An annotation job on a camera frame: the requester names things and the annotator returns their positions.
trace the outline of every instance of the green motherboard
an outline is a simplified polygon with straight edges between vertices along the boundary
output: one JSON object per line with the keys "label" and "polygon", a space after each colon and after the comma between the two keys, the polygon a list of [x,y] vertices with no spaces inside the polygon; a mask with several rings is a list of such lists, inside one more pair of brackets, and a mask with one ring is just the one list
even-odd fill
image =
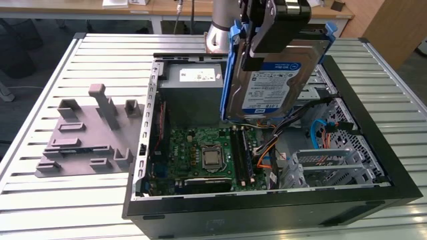
{"label": "green motherboard", "polygon": [[[246,141],[249,148],[253,150],[258,146],[257,131],[253,128],[246,129]],[[231,192],[267,189],[263,170],[257,169],[255,165],[253,166],[253,181],[249,184],[242,184],[237,178],[231,129],[173,129],[169,144],[169,161],[154,166],[155,172],[162,173],[155,178],[155,193],[158,196],[181,194],[177,192],[177,180],[206,177],[233,179]],[[219,163],[221,167],[210,169],[213,168],[210,164]]]}

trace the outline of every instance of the power supply label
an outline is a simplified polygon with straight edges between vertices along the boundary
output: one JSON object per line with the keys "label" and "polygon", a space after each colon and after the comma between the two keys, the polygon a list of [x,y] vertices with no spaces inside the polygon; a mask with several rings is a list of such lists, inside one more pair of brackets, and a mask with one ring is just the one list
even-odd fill
{"label": "power supply label", "polygon": [[215,82],[214,68],[183,68],[179,70],[181,82]]}
{"label": "power supply label", "polygon": [[242,110],[247,114],[269,114],[286,100],[289,80],[302,69],[299,62],[265,62],[261,71],[251,74]]}

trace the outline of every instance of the cardboard box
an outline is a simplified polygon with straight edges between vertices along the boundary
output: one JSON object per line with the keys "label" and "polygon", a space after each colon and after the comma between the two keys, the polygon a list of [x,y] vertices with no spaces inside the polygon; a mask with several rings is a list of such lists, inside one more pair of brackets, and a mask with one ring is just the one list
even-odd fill
{"label": "cardboard box", "polygon": [[127,0],[103,0],[102,8],[103,9],[123,9],[129,7]]}

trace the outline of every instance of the slotted metal surface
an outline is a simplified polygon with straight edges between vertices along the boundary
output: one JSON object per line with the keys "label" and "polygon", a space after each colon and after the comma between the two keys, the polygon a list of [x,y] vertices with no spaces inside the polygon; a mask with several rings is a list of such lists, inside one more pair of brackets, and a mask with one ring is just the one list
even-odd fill
{"label": "slotted metal surface", "polygon": [[[203,41],[203,36],[134,34],[88,34],[72,41],[0,164],[2,239],[147,239],[131,221],[122,219],[127,173],[36,178],[35,168],[56,125],[60,100],[75,98],[80,105],[96,104],[88,86],[104,83],[116,104],[129,98],[145,103],[153,53],[203,53]],[[369,48],[358,39],[339,39],[329,53],[427,196],[426,110]],[[349,226],[198,239],[426,239],[426,223],[423,197]]]}

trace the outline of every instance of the ram slot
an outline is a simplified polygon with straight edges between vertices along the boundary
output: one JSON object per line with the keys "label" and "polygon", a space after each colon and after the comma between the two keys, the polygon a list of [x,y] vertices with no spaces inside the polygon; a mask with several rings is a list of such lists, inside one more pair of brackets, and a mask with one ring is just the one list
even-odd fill
{"label": "ram slot", "polygon": [[253,184],[255,182],[255,178],[254,178],[254,168],[253,168],[253,154],[250,150],[251,143],[249,141],[246,130],[243,129],[241,132],[242,132],[243,147],[245,147],[246,171],[247,171],[250,183]]}
{"label": "ram slot", "polygon": [[242,138],[242,130],[237,128],[230,129],[230,141],[231,141],[231,152],[234,161],[235,178],[242,186],[247,185],[249,182],[249,172],[245,160],[245,145]]}

